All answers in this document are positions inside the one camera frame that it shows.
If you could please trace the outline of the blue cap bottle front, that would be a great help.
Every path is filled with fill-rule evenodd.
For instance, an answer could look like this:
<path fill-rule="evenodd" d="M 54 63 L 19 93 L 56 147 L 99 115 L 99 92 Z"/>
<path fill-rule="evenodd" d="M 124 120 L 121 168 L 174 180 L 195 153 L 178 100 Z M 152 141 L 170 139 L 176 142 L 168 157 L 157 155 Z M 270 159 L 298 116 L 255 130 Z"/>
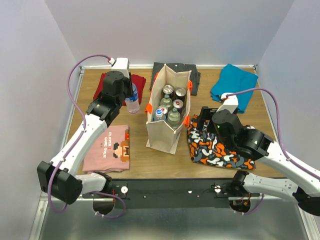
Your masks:
<path fill-rule="evenodd" d="M 139 94 L 136 85 L 132 84 L 133 96 L 125 99 L 126 109 L 130 114 L 136 114 L 140 110 Z"/>

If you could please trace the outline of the beige canvas tote bag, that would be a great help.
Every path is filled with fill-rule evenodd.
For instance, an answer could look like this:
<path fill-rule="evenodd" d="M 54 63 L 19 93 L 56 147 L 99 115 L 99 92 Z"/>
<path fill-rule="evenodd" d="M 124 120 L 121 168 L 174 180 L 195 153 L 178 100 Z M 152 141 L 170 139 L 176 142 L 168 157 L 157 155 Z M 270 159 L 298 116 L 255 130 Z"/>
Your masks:
<path fill-rule="evenodd" d="M 148 141 L 146 146 L 161 152 L 174 155 L 179 142 L 181 131 L 190 124 L 191 91 L 193 84 L 190 81 L 191 71 L 175 72 L 166 64 L 155 76 L 150 92 L 149 102 L 145 108 L 147 114 L 146 129 Z M 186 106 L 182 110 L 179 126 L 173 129 L 164 120 L 153 121 L 154 114 L 160 106 L 162 89 L 165 85 L 186 89 Z"/>

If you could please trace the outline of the blue cap water bottle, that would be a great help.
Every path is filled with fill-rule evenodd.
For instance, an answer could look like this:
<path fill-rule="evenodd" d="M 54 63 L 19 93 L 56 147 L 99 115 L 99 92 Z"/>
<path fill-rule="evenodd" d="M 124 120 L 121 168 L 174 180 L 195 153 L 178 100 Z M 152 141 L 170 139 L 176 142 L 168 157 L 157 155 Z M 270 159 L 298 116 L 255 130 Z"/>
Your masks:
<path fill-rule="evenodd" d="M 166 122 L 167 121 L 166 115 L 164 114 L 162 109 L 157 109 L 155 111 L 154 116 L 153 116 L 153 121 L 154 122 L 158 122 L 158 121 L 161 121 L 161 120 Z"/>

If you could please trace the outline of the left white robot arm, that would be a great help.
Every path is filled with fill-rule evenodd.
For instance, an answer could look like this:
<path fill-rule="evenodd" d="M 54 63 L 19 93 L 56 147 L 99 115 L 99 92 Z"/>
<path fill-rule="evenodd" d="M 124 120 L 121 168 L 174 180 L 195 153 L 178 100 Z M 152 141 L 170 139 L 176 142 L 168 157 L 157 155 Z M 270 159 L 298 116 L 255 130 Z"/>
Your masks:
<path fill-rule="evenodd" d="M 82 194 L 110 194 L 109 177 L 104 173 L 78 175 L 80 163 L 93 143 L 120 113 L 125 98 L 133 95 L 131 73 L 111 70 L 103 79 L 102 91 L 89 105 L 84 120 L 63 149 L 49 162 L 37 167 L 40 188 L 48 196 L 71 205 Z"/>

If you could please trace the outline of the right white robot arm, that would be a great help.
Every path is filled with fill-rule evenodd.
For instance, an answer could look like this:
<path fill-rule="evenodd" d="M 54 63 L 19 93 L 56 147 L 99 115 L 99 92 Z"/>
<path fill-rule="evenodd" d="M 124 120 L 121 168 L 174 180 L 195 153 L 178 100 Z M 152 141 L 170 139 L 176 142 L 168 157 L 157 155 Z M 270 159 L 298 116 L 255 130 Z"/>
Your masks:
<path fill-rule="evenodd" d="M 282 173 L 284 178 L 269 178 L 238 170 L 230 183 L 220 187 L 226 197 L 265 194 L 289 201 L 296 200 L 300 209 L 314 216 L 320 214 L 320 172 L 282 151 L 278 142 L 258 129 L 241 124 L 239 117 L 227 109 L 202 107 L 197 117 L 201 130 L 208 121 L 210 132 L 229 150 L 241 157 L 260 161 Z"/>

